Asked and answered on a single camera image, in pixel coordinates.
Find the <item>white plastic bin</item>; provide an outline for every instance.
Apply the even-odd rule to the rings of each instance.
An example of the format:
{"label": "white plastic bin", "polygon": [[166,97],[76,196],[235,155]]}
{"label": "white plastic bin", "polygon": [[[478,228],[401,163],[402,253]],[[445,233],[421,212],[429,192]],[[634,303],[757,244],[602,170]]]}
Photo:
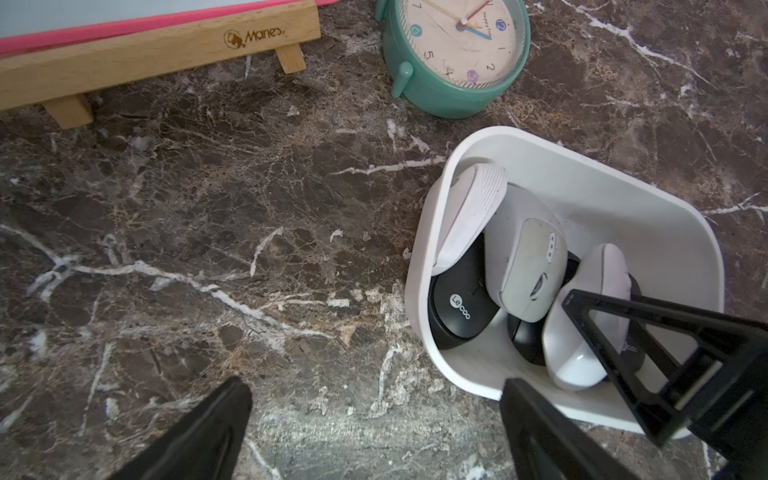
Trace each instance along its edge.
{"label": "white plastic bin", "polygon": [[[490,399],[501,398],[505,379],[520,377],[572,419],[642,432],[612,383],[565,392],[545,367],[526,362],[501,315],[464,345],[437,349],[427,295],[440,223],[452,178],[479,161],[503,166],[510,182],[538,195],[558,216],[568,249],[579,257],[598,243],[615,243],[644,295],[722,312],[723,258],[709,225],[679,198],[512,127],[485,128],[460,143],[424,203],[406,281],[406,312],[440,372],[459,388]],[[681,362],[695,349],[690,337],[649,330]],[[665,382],[650,361],[638,376],[652,391]]]}

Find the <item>black plastic bracket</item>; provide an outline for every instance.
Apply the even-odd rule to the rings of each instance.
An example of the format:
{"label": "black plastic bracket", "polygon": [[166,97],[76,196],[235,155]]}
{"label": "black plastic bracket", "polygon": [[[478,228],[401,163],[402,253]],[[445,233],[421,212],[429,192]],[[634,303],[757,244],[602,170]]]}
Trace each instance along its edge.
{"label": "black plastic bracket", "polygon": [[252,406],[250,389],[230,377],[110,480],[228,480]]}
{"label": "black plastic bracket", "polygon": [[637,480],[525,380],[507,379],[499,408],[520,480]]}
{"label": "black plastic bracket", "polygon": [[[745,474],[766,467],[768,325],[643,296],[619,300],[582,290],[572,290],[563,308],[652,442],[662,446],[688,428]],[[635,340],[667,377],[661,391],[645,388],[595,326],[592,310],[642,327]],[[681,365],[645,326],[686,334],[698,347]]]}

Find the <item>brown marble surface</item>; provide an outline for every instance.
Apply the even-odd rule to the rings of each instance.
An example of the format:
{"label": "brown marble surface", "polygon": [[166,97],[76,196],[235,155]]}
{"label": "brown marble surface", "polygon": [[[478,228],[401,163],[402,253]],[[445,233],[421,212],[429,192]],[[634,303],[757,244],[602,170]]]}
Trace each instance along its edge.
{"label": "brown marble surface", "polygon": [[[266,53],[110,88],[70,131],[0,113],[2,476],[104,478],[232,374],[255,396],[236,478],[514,476],[496,403],[441,376],[402,303],[424,196],[490,125],[691,202],[727,311],[762,319],[765,0],[528,1],[523,73],[461,121],[391,99],[363,0],[321,9],[298,74]],[[641,478],[717,467],[584,429]]]}

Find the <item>maries logo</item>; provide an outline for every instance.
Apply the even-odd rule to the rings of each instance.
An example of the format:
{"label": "maries logo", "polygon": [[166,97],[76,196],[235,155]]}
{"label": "maries logo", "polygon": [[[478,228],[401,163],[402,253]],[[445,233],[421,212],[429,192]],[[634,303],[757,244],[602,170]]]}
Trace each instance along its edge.
{"label": "maries logo", "polygon": [[265,38],[279,37],[284,33],[281,28],[265,28],[264,30],[247,31],[243,37],[237,30],[227,30],[224,32],[224,43],[227,47],[237,50],[248,45],[249,41],[259,41]]}

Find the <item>white mouse shell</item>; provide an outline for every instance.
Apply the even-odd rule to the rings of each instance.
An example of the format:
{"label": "white mouse shell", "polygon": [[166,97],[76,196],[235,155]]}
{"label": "white mouse shell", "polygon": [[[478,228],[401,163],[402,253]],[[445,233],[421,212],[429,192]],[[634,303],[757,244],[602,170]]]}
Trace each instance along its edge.
{"label": "white mouse shell", "polygon": [[[629,300],[631,281],[624,254],[612,243],[595,247],[581,261],[574,278],[560,289],[545,320],[541,340],[549,376],[557,386],[571,391],[597,385],[606,376],[600,360],[563,310],[563,300],[573,289]],[[593,312],[591,318],[621,352],[629,320],[605,312]]]}
{"label": "white mouse shell", "polygon": [[531,191],[509,184],[485,228],[485,286],[507,313],[544,318],[560,290],[568,247],[560,222]]}
{"label": "white mouse shell", "polygon": [[451,268],[480,235],[507,193],[507,171],[474,164],[454,179],[445,202],[432,275]]}

